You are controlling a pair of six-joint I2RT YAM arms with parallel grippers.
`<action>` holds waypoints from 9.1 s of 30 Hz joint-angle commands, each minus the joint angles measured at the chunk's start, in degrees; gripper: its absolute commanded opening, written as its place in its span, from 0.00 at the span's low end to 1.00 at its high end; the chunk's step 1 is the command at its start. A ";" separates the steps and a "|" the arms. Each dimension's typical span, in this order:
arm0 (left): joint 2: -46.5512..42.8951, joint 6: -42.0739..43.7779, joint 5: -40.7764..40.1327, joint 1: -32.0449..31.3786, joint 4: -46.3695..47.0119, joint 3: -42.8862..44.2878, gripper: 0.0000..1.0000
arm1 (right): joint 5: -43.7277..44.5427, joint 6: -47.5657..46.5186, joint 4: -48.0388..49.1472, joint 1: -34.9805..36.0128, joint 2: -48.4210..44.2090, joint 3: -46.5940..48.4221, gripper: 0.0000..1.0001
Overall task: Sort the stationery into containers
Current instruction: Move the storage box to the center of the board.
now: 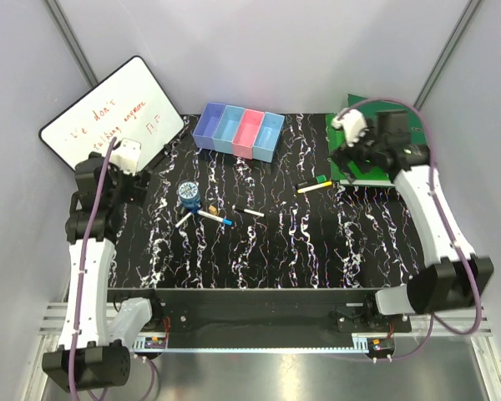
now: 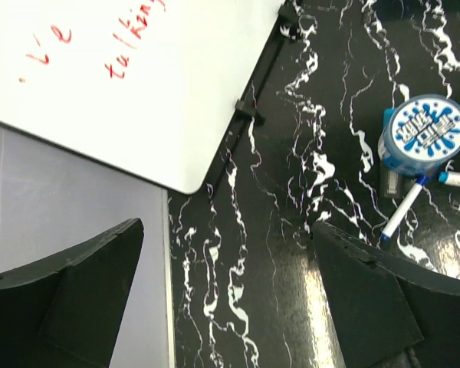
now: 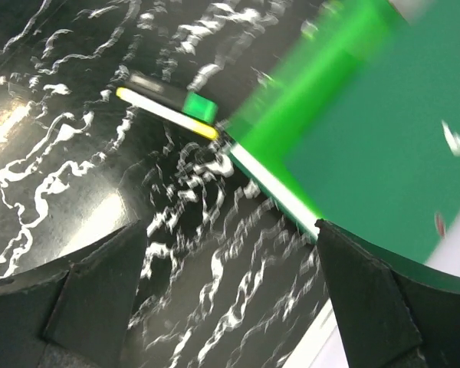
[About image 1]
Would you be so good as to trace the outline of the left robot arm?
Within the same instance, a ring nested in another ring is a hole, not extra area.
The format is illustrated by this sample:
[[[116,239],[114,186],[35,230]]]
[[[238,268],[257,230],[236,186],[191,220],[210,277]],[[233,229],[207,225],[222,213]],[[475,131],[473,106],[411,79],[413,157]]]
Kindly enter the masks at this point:
[[[116,317],[107,318],[120,208],[140,203],[149,181],[138,171],[139,154],[138,147],[93,152],[74,169],[77,190],[65,224],[71,265],[66,316],[56,350],[42,361],[43,371],[72,398],[126,384],[136,338],[164,319],[162,308],[147,297],[125,300]]]

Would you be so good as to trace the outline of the light blue storage bin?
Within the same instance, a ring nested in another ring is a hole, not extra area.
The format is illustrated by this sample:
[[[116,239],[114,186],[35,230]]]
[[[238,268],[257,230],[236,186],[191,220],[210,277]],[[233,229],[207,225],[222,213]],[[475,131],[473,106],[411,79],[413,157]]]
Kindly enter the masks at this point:
[[[233,139],[244,113],[243,107],[226,105],[213,135],[215,151],[230,155],[233,153]]]

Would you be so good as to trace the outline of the green lever arch binder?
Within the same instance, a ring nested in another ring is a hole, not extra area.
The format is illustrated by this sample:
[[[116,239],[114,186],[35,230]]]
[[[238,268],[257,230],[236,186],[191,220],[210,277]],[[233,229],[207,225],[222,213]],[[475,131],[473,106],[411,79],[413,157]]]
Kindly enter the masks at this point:
[[[428,163],[421,115],[402,101],[349,94],[326,135],[332,179],[348,185],[391,186],[400,167]]]

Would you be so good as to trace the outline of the light blue end bin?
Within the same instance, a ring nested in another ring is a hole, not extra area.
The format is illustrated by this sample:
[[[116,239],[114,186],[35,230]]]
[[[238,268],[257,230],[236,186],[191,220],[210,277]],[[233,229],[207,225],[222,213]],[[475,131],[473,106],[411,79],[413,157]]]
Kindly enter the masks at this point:
[[[253,159],[271,163],[281,136],[285,116],[266,112],[256,141],[253,145]]]

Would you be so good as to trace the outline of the pink storage bin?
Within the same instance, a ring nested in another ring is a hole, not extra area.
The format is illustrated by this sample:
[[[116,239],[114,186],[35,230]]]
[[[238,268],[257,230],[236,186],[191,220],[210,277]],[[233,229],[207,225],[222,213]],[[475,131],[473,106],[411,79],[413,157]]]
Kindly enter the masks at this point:
[[[245,159],[253,158],[253,146],[261,127],[265,113],[246,109],[232,141],[233,155]]]

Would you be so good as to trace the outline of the purple storage bin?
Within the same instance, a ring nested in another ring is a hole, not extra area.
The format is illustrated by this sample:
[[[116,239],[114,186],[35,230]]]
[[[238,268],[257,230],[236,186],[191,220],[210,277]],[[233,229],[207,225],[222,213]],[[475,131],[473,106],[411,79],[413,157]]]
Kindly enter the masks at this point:
[[[226,104],[209,102],[206,104],[192,134],[195,145],[201,150],[213,150],[213,136],[225,111]]]

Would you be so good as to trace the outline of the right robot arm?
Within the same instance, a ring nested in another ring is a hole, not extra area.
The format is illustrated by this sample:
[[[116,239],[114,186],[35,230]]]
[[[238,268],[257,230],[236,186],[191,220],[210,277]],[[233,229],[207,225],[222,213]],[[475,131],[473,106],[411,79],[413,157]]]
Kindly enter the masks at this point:
[[[423,249],[424,269],[402,287],[378,291],[375,302],[362,310],[365,326],[377,332],[391,323],[392,315],[476,307],[493,263],[464,238],[430,165],[428,145],[411,141],[406,111],[367,119],[356,109],[344,109],[331,127],[344,134],[331,161],[351,183],[357,170],[384,171],[410,211]]]

